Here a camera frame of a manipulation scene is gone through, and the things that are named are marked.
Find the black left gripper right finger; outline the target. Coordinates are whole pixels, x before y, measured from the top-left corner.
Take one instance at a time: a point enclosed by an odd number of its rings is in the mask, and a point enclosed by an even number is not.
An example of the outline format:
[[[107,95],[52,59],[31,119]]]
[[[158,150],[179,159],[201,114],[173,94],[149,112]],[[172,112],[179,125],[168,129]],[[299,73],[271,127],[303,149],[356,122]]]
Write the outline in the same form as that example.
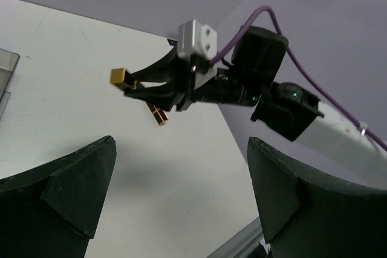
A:
[[[329,175],[256,137],[247,159],[274,257],[385,257],[386,191]]]

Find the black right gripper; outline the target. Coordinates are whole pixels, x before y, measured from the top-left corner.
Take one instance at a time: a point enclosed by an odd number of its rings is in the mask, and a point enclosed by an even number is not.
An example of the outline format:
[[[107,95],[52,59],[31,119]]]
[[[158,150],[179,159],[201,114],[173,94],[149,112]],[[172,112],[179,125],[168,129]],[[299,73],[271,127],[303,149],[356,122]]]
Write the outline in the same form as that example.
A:
[[[288,39],[283,35],[250,27],[234,46],[231,61],[221,60],[226,67],[218,68],[213,78],[187,96],[171,84],[126,88],[124,95],[167,112],[174,106],[177,111],[185,111],[195,102],[254,107],[261,99],[272,99],[271,89],[287,49]],[[129,84],[168,83],[180,69],[181,59],[177,48],[172,47],[160,60],[130,73]]]

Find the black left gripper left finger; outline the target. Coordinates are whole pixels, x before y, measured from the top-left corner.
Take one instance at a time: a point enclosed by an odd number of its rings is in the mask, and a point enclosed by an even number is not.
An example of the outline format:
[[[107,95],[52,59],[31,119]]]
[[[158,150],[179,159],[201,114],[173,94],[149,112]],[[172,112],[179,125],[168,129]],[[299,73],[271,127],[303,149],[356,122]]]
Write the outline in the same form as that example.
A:
[[[115,166],[112,136],[1,179],[1,257],[84,257]]]

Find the black gold lipstick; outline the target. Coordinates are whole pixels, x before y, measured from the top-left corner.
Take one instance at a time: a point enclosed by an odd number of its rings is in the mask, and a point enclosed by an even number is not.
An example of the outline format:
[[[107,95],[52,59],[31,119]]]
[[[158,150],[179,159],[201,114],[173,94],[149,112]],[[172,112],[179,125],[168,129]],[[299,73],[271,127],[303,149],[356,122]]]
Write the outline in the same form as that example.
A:
[[[157,108],[150,103],[147,103],[147,106],[159,126],[164,125],[169,120],[169,117],[166,115],[164,110]]]
[[[112,69],[109,82],[121,91],[125,91],[127,89],[135,90],[137,87],[137,81],[131,77],[126,68]]]

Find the clear acrylic makeup organizer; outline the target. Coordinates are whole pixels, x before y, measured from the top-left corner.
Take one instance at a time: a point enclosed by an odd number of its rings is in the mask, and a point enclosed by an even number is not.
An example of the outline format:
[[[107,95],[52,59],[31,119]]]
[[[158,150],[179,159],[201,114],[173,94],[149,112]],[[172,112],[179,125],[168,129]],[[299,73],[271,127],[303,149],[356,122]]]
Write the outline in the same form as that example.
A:
[[[11,83],[13,74],[15,72],[16,66],[19,62],[20,55],[1,49],[0,51],[0,62],[1,62],[1,108],[0,108],[0,118],[2,118],[8,101],[10,99],[11,93],[8,91],[8,87]]]

